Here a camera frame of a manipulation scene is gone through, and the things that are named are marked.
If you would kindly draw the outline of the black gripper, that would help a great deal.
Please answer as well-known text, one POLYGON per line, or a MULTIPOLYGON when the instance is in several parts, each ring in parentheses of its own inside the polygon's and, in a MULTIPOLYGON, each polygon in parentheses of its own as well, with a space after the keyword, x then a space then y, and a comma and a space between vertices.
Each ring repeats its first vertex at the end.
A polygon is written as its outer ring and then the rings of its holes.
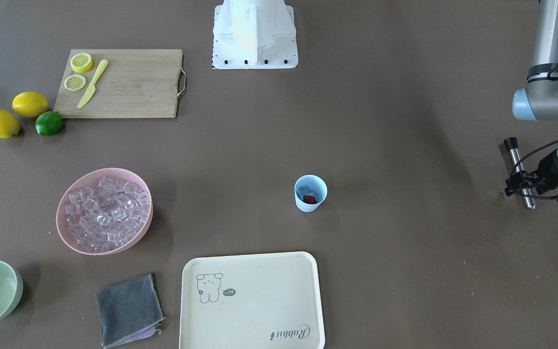
POLYGON ((538 168, 533 172, 519 170, 514 172, 511 177, 505 180, 504 189, 506 196, 518 194, 520 196, 531 197, 531 185, 536 186, 536 192, 541 195, 550 190, 558 189, 558 157, 556 152, 552 152, 544 157, 538 164, 538 168))

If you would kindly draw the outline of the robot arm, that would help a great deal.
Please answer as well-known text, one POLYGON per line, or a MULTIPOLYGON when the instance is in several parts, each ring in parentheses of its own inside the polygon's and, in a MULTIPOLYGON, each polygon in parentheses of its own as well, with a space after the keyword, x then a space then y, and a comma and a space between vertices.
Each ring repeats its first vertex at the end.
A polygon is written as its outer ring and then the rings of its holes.
MULTIPOLYGON (((533 64, 527 85, 514 93, 513 115, 521 121, 558 120, 558 0, 541 1, 533 64)), ((558 147, 541 159, 536 170, 528 172, 517 139, 510 137, 503 143, 512 165, 505 194, 521 197, 529 209, 538 200, 558 202, 558 147)), ((552 145, 558 146, 558 140, 552 145)))

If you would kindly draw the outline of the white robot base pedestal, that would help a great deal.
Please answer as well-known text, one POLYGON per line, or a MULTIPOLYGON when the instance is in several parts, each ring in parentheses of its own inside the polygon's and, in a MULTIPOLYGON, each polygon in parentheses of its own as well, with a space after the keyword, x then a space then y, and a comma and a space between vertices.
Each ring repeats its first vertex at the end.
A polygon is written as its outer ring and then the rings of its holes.
POLYGON ((294 9, 283 0, 225 0, 214 9, 214 69, 290 69, 299 62, 294 9))

